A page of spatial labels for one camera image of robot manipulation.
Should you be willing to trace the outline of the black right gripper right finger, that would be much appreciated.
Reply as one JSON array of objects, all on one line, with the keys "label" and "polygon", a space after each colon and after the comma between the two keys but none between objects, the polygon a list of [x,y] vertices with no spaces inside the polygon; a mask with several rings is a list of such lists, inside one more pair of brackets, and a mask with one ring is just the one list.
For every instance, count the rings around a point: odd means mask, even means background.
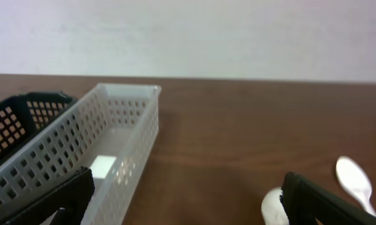
[{"label": "black right gripper right finger", "polygon": [[306,177],[285,174],[279,199],[290,225],[376,225],[376,217],[349,204]]}]

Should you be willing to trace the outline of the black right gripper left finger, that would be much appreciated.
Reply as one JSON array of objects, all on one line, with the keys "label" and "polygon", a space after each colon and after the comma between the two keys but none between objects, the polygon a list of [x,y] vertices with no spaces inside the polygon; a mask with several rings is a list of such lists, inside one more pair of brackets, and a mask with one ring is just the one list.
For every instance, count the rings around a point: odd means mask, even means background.
[{"label": "black right gripper left finger", "polygon": [[1,224],[80,224],[94,194],[92,170],[74,172],[0,206]]}]

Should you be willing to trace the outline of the white plastic spoon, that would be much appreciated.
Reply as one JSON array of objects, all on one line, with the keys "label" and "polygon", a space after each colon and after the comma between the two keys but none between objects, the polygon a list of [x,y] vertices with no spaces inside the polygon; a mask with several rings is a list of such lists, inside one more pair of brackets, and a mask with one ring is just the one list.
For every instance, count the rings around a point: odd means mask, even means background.
[{"label": "white plastic spoon", "polygon": [[265,225],[289,225],[289,219],[280,201],[281,195],[281,187],[275,187],[264,196],[261,213]]},{"label": "white plastic spoon", "polygon": [[340,156],[335,165],[339,184],[363,207],[364,211],[376,217],[376,211],[370,202],[372,184],[365,171],[350,157]]}]

